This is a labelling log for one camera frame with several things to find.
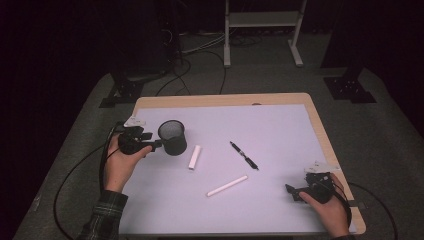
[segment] white shelf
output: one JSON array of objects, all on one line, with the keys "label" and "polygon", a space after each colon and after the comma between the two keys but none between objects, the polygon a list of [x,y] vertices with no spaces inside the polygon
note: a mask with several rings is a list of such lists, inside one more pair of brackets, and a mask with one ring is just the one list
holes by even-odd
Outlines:
[{"label": "white shelf", "polygon": [[299,12],[244,12],[230,13],[229,27],[296,26]]}]

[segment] black pen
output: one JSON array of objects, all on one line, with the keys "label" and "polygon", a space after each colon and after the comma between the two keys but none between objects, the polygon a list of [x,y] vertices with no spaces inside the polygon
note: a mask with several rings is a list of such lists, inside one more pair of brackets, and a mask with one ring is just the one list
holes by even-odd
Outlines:
[{"label": "black pen", "polygon": [[231,146],[233,146],[233,148],[238,152],[238,153],[240,153],[240,155],[242,155],[243,157],[244,157],[244,160],[246,160],[246,162],[253,168],[253,169],[256,169],[256,170],[258,170],[259,171],[259,168],[258,168],[258,166],[252,161],[252,159],[250,159],[248,156],[246,156],[245,154],[244,154],[244,152],[239,148],[239,147],[237,147],[237,145],[235,145],[233,142],[230,142],[231,143]]}]

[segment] white board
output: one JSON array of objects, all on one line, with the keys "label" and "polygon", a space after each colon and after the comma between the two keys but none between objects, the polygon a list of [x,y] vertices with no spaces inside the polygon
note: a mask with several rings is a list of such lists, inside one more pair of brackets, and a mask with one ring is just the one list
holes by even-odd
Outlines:
[{"label": "white board", "polygon": [[[294,202],[285,184],[306,187],[304,168],[326,162],[304,105],[141,109],[145,132],[165,121],[185,126],[187,150],[163,148],[142,159],[125,186],[120,225],[128,235],[308,234],[325,232],[313,209]],[[233,141],[259,167],[252,169]],[[188,165],[195,145],[202,151]],[[211,197],[206,193],[244,175]],[[356,228],[352,223],[351,232]]]}]

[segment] chalk stick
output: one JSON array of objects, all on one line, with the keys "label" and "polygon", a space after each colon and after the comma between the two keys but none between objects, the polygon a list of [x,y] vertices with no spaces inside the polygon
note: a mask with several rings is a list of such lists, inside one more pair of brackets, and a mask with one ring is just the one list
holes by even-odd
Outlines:
[{"label": "chalk stick", "polygon": [[229,182],[229,183],[225,184],[222,187],[219,187],[219,188],[217,188],[215,190],[212,190],[212,191],[206,193],[206,196],[210,197],[210,196],[212,196],[214,194],[217,194],[217,193],[219,193],[219,192],[221,192],[221,191],[223,191],[223,190],[225,190],[225,189],[227,189],[229,187],[232,187],[232,186],[236,185],[237,183],[243,182],[246,179],[247,179],[247,175],[244,175],[241,178],[238,178],[238,179],[236,179],[236,180],[234,180],[232,182]]},{"label": "chalk stick", "polygon": [[188,169],[194,170],[194,167],[196,166],[197,158],[199,157],[201,149],[202,147],[200,147],[199,145],[196,145],[196,147],[194,147],[193,155],[191,155],[191,160],[188,165]]}]

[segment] sleeve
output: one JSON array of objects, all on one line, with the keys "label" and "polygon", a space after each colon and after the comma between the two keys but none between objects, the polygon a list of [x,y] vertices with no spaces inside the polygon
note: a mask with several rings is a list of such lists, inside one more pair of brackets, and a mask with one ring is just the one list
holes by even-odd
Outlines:
[{"label": "sleeve", "polygon": [[355,236],[353,235],[346,235],[341,237],[332,238],[331,240],[355,240]]},{"label": "sleeve", "polygon": [[115,240],[119,235],[119,222],[128,196],[104,190],[93,208],[90,221],[86,223],[77,240]]}]

